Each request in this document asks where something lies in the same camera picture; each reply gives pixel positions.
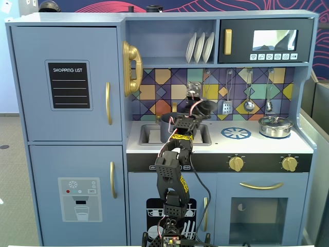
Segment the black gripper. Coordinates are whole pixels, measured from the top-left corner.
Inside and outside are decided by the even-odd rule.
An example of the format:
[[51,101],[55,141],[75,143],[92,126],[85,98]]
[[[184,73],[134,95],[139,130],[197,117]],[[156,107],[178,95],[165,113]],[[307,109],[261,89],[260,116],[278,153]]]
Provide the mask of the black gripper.
[[186,105],[184,106],[184,115],[187,117],[210,119],[212,112],[211,111],[203,112],[200,108],[215,109],[215,102],[211,100],[186,99],[185,103]]

